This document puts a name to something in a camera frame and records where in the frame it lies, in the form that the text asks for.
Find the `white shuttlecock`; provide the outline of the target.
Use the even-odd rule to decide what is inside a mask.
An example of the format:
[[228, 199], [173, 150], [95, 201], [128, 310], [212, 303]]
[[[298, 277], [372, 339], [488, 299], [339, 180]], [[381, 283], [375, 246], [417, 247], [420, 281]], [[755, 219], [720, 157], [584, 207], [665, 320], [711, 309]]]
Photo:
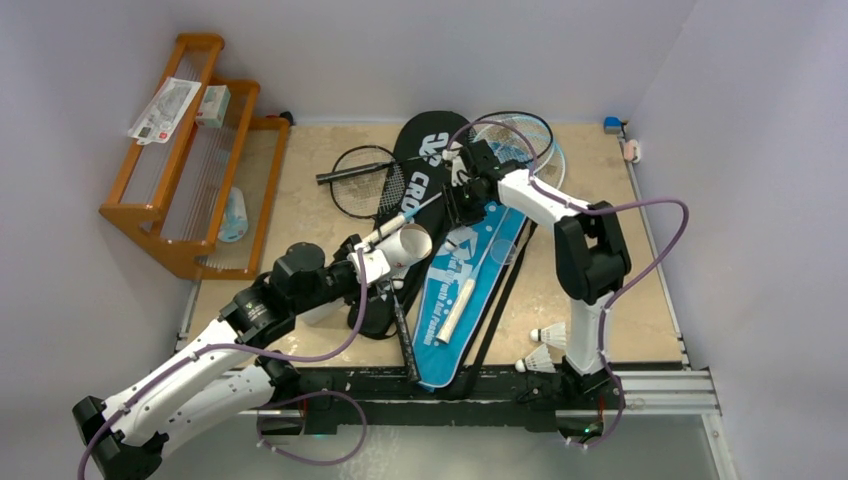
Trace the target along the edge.
[[527, 356], [518, 359], [514, 363], [514, 367], [520, 373], [537, 372], [554, 374], [556, 372], [556, 367], [546, 345], [540, 345]]
[[544, 328], [532, 329], [529, 332], [532, 341], [565, 351], [567, 349], [567, 325], [558, 322]]
[[445, 251], [453, 252], [453, 251], [455, 251], [459, 248], [461, 243], [462, 243], [461, 239], [457, 238], [454, 235], [448, 235], [445, 238], [442, 247], [444, 248]]

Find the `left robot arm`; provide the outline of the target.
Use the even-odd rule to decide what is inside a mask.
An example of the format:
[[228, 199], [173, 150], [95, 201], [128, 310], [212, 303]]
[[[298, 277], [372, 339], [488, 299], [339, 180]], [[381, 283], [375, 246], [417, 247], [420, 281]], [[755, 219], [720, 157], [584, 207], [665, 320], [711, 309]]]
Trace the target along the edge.
[[171, 451], [209, 427], [266, 403], [275, 409], [292, 405], [298, 395], [295, 364], [339, 356], [364, 319], [357, 318], [348, 336], [322, 354], [283, 353], [273, 344], [299, 320], [364, 304], [389, 266], [373, 240], [358, 236], [331, 262], [316, 244], [292, 245], [192, 342], [143, 379], [105, 399], [87, 396], [73, 407], [85, 445], [77, 478], [95, 465], [104, 479], [146, 479]]

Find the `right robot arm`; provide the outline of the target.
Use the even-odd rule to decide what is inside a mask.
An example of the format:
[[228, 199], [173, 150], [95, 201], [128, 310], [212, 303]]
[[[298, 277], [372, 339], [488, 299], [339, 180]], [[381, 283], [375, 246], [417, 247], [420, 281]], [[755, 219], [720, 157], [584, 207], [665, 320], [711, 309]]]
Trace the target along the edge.
[[574, 372], [562, 379], [561, 392], [573, 406], [588, 405], [601, 391], [595, 374], [608, 365], [606, 322], [632, 268], [615, 207], [590, 204], [538, 181], [532, 166], [499, 160], [484, 141], [453, 143], [442, 158], [454, 176], [443, 188], [452, 225], [475, 225], [486, 206], [496, 203], [552, 233], [557, 280], [571, 299], [565, 358]]

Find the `white shuttlecock tube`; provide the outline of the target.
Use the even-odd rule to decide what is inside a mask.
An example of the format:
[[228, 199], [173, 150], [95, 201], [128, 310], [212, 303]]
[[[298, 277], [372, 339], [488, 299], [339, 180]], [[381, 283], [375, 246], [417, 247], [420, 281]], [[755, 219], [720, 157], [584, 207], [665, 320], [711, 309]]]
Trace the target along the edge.
[[[387, 288], [387, 284], [399, 274], [427, 258], [433, 249], [429, 232], [415, 223], [388, 223], [375, 230], [354, 247], [348, 255], [356, 260], [356, 271], [360, 277], [360, 305], [369, 297]], [[308, 323], [316, 323], [346, 305], [336, 298], [328, 284], [327, 267], [332, 263], [322, 258], [319, 262], [301, 267], [302, 279], [293, 282], [299, 293], [292, 294], [292, 304], [298, 315]]]

